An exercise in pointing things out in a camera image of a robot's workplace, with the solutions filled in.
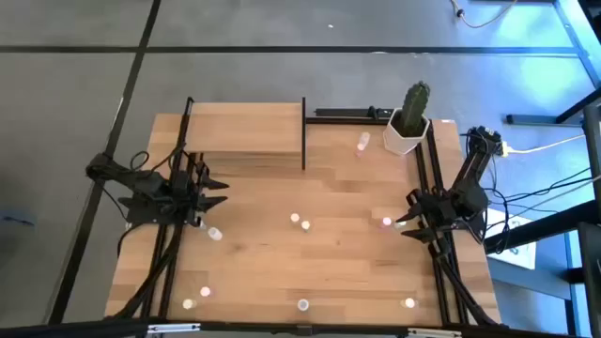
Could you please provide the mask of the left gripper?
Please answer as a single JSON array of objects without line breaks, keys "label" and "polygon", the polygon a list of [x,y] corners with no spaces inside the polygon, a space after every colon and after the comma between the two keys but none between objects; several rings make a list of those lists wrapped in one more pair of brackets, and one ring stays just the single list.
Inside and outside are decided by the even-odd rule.
[{"label": "left gripper", "polygon": [[[200,224],[199,212],[195,209],[196,200],[199,195],[198,186],[194,181],[196,164],[188,161],[184,169],[173,169],[170,176],[175,211],[173,212],[176,222],[185,224]],[[209,190],[227,189],[228,184],[212,179],[210,176],[201,176],[201,186]],[[208,211],[227,200],[226,196],[200,196],[199,210]]]}]

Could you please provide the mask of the black aluminium frame rail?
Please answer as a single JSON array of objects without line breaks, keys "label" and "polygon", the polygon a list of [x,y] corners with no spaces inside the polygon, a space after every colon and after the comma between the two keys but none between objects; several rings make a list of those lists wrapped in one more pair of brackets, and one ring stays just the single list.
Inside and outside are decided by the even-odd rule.
[{"label": "black aluminium frame rail", "polygon": [[[430,122],[430,128],[426,133],[425,139],[432,167],[434,186],[444,188],[439,153],[434,135],[434,123],[432,121]],[[427,192],[432,189],[432,187],[428,186],[424,152],[421,145],[415,147],[415,155],[421,184],[421,187],[416,190]],[[418,228],[421,226],[422,224],[419,218]],[[433,262],[441,322],[443,325],[448,325],[452,322],[449,301],[447,299],[447,288],[445,286],[446,282],[450,282],[455,292],[455,302],[459,322],[468,325],[470,320],[473,319],[479,326],[494,326],[497,323],[486,314],[485,310],[477,303],[461,280],[453,232],[454,231],[439,234],[437,240],[425,243]]]},{"label": "black aluminium frame rail", "polygon": [[[193,98],[187,98],[175,147],[160,162],[160,164],[168,163],[170,165],[170,173],[174,168],[181,168],[182,159],[189,157],[184,151],[184,147],[193,104]],[[159,224],[149,273],[131,299],[114,315],[115,318],[138,316],[142,319],[148,317],[152,307],[155,286],[160,279],[163,279],[163,282],[158,316],[165,317],[167,315],[176,274],[177,254],[185,225]]]}]

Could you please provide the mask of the green cactus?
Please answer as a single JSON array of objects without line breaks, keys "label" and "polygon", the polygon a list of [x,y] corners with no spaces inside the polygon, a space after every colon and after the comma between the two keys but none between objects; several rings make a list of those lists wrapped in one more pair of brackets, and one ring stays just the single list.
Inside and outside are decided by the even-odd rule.
[{"label": "green cactus", "polygon": [[423,115],[429,94],[430,88],[423,81],[408,90],[398,122],[399,133],[404,137],[418,137],[423,133]]}]

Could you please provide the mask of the black metal bar frame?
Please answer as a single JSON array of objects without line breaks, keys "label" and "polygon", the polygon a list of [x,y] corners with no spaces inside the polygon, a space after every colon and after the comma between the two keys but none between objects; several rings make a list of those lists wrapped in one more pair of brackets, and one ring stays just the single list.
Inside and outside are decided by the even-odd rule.
[{"label": "black metal bar frame", "polygon": [[319,108],[315,114],[306,116],[307,124],[330,125],[386,125],[393,109],[375,108]]}]

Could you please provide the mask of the silver frame bracket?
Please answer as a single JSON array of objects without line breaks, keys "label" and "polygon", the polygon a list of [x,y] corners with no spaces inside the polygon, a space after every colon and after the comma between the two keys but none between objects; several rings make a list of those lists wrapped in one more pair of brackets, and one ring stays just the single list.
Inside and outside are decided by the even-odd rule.
[{"label": "silver frame bracket", "polygon": [[200,323],[152,324],[147,328],[147,334],[166,334],[200,331]]},{"label": "silver frame bracket", "polygon": [[463,338],[461,331],[408,328],[407,338]]}]

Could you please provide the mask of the white hexagonal plant pot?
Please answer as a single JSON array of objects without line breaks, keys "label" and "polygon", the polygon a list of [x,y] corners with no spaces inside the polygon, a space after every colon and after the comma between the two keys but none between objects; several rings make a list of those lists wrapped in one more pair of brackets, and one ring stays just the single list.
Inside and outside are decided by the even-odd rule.
[{"label": "white hexagonal plant pot", "polygon": [[402,136],[392,125],[393,119],[400,116],[400,108],[394,108],[391,118],[383,132],[383,140],[385,148],[396,155],[407,155],[421,141],[424,140],[428,129],[430,128],[430,120],[422,116],[422,132],[416,137]]}]

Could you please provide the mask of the black aluminium frame beam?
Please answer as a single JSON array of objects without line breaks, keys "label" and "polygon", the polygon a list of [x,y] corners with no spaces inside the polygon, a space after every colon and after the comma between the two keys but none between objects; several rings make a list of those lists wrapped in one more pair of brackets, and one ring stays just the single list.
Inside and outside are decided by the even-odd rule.
[{"label": "black aluminium frame beam", "polygon": [[[169,322],[159,318],[103,319],[99,321],[61,323],[53,325],[36,325],[0,329],[0,338],[123,338],[147,335],[152,324],[200,323],[200,331],[233,331],[233,332],[267,332],[271,334],[288,333],[295,335],[298,325],[312,325],[314,335],[319,334],[358,334],[358,335],[393,335],[407,338],[406,326],[360,326],[360,325],[322,325],[322,324],[261,324],[261,323],[227,323],[227,322]],[[575,335],[545,333],[527,330],[514,330],[503,325],[473,326],[450,324],[439,330],[461,331],[463,338],[582,338]]]}]

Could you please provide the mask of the wooden shelf black metal frame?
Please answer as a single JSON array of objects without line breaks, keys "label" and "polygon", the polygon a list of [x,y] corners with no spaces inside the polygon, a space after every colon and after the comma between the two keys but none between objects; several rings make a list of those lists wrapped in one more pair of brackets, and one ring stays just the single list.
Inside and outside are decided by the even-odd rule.
[{"label": "wooden shelf black metal frame", "polygon": [[185,149],[210,155],[256,156],[303,169],[304,110],[294,102],[197,102]]}]

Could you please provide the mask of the black metal table frame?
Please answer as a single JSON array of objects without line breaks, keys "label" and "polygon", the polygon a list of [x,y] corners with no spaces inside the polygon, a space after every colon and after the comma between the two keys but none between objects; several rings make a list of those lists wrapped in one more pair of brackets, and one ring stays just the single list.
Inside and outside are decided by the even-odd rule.
[{"label": "black metal table frame", "polygon": [[563,113],[553,115],[507,115],[505,121],[510,125],[520,126],[546,126],[546,127],[569,127],[578,128],[581,126],[582,118],[575,120],[575,116],[580,114],[583,109],[601,99],[601,86],[596,88],[591,94],[579,100],[572,107]]}]

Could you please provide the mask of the black metal table leg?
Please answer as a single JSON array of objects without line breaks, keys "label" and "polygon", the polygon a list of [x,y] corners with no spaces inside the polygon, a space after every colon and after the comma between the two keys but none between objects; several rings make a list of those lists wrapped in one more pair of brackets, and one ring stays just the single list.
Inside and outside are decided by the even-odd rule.
[{"label": "black metal table leg", "polygon": [[487,238],[485,253],[494,254],[573,231],[580,223],[601,224],[601,202],[591,200]]}]

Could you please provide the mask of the white paper sheet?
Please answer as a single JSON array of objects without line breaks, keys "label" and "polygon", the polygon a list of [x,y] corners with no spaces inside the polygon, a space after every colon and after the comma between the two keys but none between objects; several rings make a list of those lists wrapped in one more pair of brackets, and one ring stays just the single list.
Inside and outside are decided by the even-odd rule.
[{"label": "white paper sheet", "polygon": [[[504,226],[504,216],[505,213],[503,211],[498,211],[492,208],[487,210],[487,226],[488,229],[486,231],[486,238],[493,237],[498,235],[503,226]],[[514,215],[509,215],[509,226],[511,229],[519,227],[521,225],[530,223],[531,220],[515,217]],[[502,253],[489,253],[487,255],[488,258],[496,259],[498,261],[508,263],[517,267],[521,267],[524,269],[535,269],[535,256],[536,256],[536,243],[532,242],[529,244],[524,244],[521,246],[517,246],[511,249],[505,249]]]}]

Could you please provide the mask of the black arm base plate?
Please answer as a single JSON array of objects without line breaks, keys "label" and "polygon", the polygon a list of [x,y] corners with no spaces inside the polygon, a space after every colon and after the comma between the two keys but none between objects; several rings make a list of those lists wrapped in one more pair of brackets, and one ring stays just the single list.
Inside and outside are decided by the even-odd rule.
[{"label": "black arm base plate", "polygon": [[468,231],[478,244],[482,244],[485,239],[486,208],[472,210],[467,207],[453,206],[453,210],[455,219],[451,228]]},{"label": "black arm base plate", "polygon": [[194,211],[189,205],[173,201],[152,202],[138,198],[120,197],[117,201],[128,211],[126,221],[132,224],[144,223],[190,223]]}]

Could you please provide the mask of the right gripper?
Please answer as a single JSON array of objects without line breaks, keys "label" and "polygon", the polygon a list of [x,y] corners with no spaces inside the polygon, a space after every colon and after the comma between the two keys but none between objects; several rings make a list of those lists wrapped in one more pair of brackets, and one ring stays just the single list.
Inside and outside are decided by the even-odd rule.
[{"label": "right gripper", "polygon": [[450,232],[455,212],[451,199],[444,193],[429,193],[414,190],[407,196],[409,209],[406,215],[398,218],[398,223],[420,218],[422,226],[418,229],[406,230],[402,235],[420,242],[432,242],[439,234]]}]

